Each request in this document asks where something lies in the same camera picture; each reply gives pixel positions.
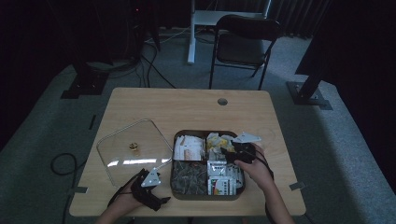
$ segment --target floor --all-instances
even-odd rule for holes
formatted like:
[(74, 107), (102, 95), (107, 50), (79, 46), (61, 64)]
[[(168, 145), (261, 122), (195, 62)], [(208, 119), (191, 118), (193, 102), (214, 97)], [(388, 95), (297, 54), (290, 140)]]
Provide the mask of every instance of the floor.
[[(163, 31), (163, 35), (180, 33)], [(64, 207), (73, 186), (73, 170), (88, 157), (111, 91), (116, 87), (207, 89), (213, 41), (198, 34), (194, 64), (187, 64), (187, 32), (164, 39), (162, 50), (146, 45), (135, 69), (110, 74), (101, 95), (60, 99), (76, 73), (66, 67), (52, 80), (0, 154), (0, 223), (93, 223), (95, 217), (71, 217)], [(263, 90), (269, 91), (306, 205), (296, 223), (396, 223), (396, 197), (382, 176), (353, 118), (336, 88), (322, 82), (319, 90), (332, 110), (316, 105), (295, 105), (286, 83), (304, 82), (294, 75), (309, 39), (281, 37), (276, 42)], [(101, 69), (108, 66), (92, 63)], [(144, 79), (149, 71), (149, 82)], [(245, 71), (220, 68), (213, 89), (256, 90), (259, 77)], [(83, 169), (76, 172), (78, 181)], [(128, 217), (118, 223), (126, 223)], [(248, 217), (248, 223), (268, 223), (265, 217)], [(199, 217), (193, 223), (241, 223), (241, 217)], [(137, 217), (135, 223), (187, 223), (184, 217)]]

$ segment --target desk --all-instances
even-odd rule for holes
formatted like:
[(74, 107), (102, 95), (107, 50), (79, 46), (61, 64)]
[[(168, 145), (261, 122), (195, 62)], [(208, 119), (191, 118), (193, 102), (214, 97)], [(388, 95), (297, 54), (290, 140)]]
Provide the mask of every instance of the desk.
[(265, 5), (262, 13), (254, 12), (232, 12), (232, 11), (209, 11), (209, 10), (195, 10), (195, 0), (191, 0), (191, 36), (189, 47), (189, 58), (187, 63), (193, 64), (195, 62), (195, 25), (216, 25), (218, 20), (225, 15), (234, 14), (254, 18), (266, 18), (268, 10), (271, 5), (271, 0), (263, 0)]
[[(227, 105), (219, 105), (224, 98)], [(276, 185), (294, 216), (304, 214), (305, 205), (299, 190), (290, 190), (297, 182), (288, 150), (280, 130), (271, 97), (266, 91), (174, 90), (116, 88), (109, 99), (70, 213), (77, 217), (99, 216), (116, 189), (102, 164), (96, 143), (110, 133), (141, 119), (151, 119), (172, 146), (180, 130), (217, 130), (247, 132), (260, 136), (258, 145), (275, 173)], [(265, 198), (256, 183), (247, 178), (246, 189), (235, 201), (181, 201), (170, 189), (171, 165), (160, 171), (162, 183), (153, 193), (161, 198), (172, 196), (158, 212), (146, 206), (135, 209), (135, 217), (210, 217), (265, 216)]]

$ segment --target dark background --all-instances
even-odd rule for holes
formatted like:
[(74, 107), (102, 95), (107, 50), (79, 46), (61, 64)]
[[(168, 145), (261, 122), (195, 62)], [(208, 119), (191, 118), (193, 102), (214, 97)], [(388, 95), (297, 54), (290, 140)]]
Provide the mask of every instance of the dark background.
[[(190, 1), (155, 2), (159, 5), (159, 26), (190, 25)], [(205, 8), (208, 2), (203, 0), (197, 7)], [(333, 0), (296, 72), (323, 76), (337, 87), (393, 189), (396, 185), (394, 11), (391, 1)], [(111, 63), (133, 53), (137, 45), (133, 38), (125, 38), (127, 20), (131, 24), (139, 23), (128, 1), (3, 0), (0, 3), (1, 148), (52, 78), (67, 65), (76, 60)]]

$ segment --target small object on lid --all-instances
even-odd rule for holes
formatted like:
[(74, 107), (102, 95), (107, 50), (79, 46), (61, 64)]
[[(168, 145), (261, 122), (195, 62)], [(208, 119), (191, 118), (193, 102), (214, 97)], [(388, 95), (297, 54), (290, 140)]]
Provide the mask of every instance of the small object on lid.
[(131, 145), (129, 145), (129, 148), (133, 152), (134, 156), (138, 157), (140, 155), (139, 149), (137, 148), (137, 143), (132, 143)]

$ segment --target clear plastic lid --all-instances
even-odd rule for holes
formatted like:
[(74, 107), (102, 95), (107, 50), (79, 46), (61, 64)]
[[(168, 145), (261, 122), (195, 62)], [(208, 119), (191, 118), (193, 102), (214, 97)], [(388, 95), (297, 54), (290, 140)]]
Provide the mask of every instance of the clear plastic lid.
[(99, 140), (96, 145), (111, 183), (122, 187), (143, 168), (161, 168), (172, 160), (172, 148), (150, 119), (141, 119)]

